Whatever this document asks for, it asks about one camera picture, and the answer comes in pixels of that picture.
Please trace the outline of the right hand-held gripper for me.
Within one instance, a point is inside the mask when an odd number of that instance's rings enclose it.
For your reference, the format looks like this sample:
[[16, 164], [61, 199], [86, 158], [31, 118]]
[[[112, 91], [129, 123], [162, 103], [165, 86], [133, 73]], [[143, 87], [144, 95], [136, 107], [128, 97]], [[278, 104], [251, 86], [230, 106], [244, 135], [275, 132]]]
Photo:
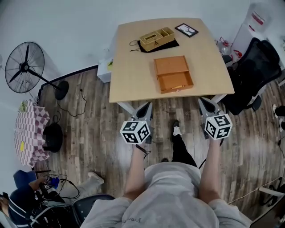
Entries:
[[229, 115], [211, 99], [200, 97], [198, 103], [200, 114], [203, 117], [202, 130], [205, 138], [212, 138], [213, 140], [227, 138], [232, 129], [232, 121]]

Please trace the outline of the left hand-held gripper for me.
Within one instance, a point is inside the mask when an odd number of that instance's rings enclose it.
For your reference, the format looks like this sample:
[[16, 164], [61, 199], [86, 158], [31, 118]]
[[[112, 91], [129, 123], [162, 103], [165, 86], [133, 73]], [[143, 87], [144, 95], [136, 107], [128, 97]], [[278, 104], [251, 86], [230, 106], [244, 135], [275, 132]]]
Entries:
[[120, 134], [127, 144], [151, 144], [154, 128], [151, 126], [153, 119], [153, 103], [146, 102], [134, 110], [131, 117], [123, 122]]

